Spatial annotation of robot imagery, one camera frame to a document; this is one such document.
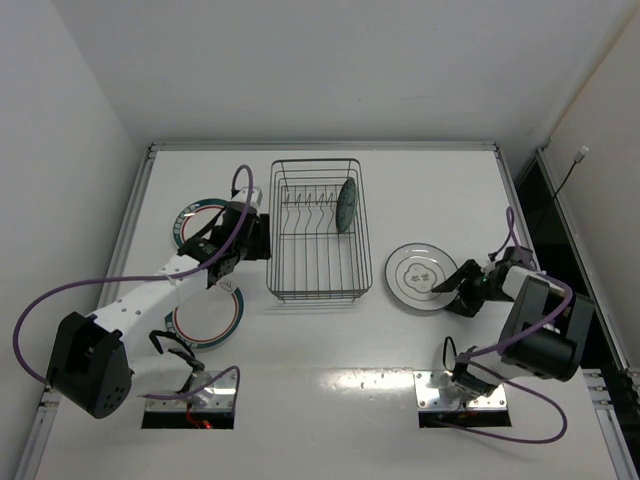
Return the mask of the far green red rimmed plate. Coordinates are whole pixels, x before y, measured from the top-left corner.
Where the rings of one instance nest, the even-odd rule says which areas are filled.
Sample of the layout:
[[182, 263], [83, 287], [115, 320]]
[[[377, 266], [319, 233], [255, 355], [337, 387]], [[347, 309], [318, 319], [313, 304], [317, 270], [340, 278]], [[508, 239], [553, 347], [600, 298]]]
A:
[[171, 234], [177, 247], [203, 228], [227, 205], [219, 198], [205, 198], [185, 206], [173, 222]]

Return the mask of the near green red rimmed plate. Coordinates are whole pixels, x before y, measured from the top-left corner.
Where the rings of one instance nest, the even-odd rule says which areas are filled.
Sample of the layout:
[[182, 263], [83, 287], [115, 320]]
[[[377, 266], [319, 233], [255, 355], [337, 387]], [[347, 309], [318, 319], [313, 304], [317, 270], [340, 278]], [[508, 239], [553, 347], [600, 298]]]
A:
[[227, 280], [175, 308], [165, 317], [164, 324], [191, 349], [211, 350], [235, 333], [244, 310], [241, 289]]

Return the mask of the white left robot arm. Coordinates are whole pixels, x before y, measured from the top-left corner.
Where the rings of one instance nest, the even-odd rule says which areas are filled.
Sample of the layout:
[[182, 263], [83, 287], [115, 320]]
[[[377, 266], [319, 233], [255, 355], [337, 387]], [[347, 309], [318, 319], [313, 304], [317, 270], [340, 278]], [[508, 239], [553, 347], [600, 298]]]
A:
[[161, 320], [216, 285], [243, 260], [271, 256], [270, 218], [232, 201], [219, 225], [189, 238], [160, 271], [88, 315], [73, 312], [57, 330], [46, 381], [95, 419], [129, 397], [189, 402], [214, 382], [190, 346]]

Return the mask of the green red rimmed plate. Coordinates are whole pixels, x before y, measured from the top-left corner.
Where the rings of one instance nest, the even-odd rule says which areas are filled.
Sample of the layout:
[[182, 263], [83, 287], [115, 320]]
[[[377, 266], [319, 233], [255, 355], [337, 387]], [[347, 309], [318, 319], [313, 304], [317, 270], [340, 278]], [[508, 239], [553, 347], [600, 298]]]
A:
[[219, 198], [205, 198], [185, 206], [173, 222], [171, 234], [177, 247], [203, 228], [227, 205]]
[[164, 324], [191, 349], [211, 350], [235, 333], [244, 310], [241, 289], [227, 280], [175, 308], [165, 317]]

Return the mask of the blue floral green plate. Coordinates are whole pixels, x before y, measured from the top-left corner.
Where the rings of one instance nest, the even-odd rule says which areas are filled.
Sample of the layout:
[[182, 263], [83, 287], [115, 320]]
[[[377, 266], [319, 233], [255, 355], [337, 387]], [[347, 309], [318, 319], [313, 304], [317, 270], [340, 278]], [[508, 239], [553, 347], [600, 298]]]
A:
[[349, 229], [356, 214], [357, 202], [357, 184], [354, 178], [349, 177], [342, 185], [336, 203], [335, 222], [338, 233], [344, 233]]

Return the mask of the metal base plate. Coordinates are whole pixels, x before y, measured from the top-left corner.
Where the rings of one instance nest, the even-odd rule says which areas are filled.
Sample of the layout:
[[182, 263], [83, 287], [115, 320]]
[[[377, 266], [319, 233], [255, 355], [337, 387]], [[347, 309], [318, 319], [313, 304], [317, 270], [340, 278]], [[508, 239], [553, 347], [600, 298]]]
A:
[[190, 396], [185, 393], [162, 393], [157, 398], [145, 401], [149, 412], [178, 412], [188, 406], [196, 413], [234, 414], [240, 386], [240, 369], [237, 366], [223, 371], [206, 371], [196, 374], [188, 384], [187, 391], [195, 390]]
[[506, 392], [502, 386], [488, 396], [472, 398], [459, 390], [447, 370], [414, 370], [416, 404], [419, 413], [454, 411], [507, 411]]

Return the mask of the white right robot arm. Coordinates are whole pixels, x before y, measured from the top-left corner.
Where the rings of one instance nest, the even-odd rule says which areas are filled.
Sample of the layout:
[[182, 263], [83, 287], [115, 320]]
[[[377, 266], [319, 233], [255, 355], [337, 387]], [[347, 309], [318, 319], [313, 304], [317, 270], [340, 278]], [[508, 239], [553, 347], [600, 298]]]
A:
[[491, 395], [514, 379], [569, 381], [578, 370], [594, 303], [566, 283], [532, 267], [533, 252], [510, 246], [481, 266], [467, 260], [435, 293], [452, 293], [447, 309], [472, 318], [485, 303], [506, 302], [511, 310], [496, 343], [472, 346], [455, 356], [450, 390], [470, 402]]

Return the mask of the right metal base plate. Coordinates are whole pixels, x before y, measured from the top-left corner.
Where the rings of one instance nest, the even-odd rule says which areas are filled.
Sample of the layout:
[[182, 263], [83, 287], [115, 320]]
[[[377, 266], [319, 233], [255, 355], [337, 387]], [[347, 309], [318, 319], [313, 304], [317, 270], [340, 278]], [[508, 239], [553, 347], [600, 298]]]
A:
[[416, 404], [419, 413], [454, 411], [507, 411], [506, 392], [502, 386], [488, 396], [472, 398], [459, 390], [447, 370], [414, 370]]

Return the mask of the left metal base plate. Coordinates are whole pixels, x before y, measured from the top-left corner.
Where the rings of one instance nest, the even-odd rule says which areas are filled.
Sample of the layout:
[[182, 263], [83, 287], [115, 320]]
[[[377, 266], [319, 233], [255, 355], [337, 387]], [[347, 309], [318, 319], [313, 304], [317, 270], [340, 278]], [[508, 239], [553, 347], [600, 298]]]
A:
[[187, 391], [195, 390], [190, 396], [185, 393], [162, 393], [157, 398], [145, 401], [149, 412], [178, 412], [188, 406], [196, 413], [234, 414], [240, 386], [240, 369], [237, 366], [223, 371], [206, 371], [196, 374], [188, 384]]

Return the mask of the white plate teal rim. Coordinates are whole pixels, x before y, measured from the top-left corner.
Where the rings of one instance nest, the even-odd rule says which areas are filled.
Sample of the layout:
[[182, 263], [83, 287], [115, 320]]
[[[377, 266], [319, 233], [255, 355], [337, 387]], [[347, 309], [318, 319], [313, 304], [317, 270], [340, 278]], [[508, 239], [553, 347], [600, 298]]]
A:
[[439, 293], [435, 288], [458, 270], [445, 251], [426, 243], [410, 243], [395, 249], [387, 258], [384, 278], [391, 295], [402, 305], [419, 312], [444, 310], [455, 292]]

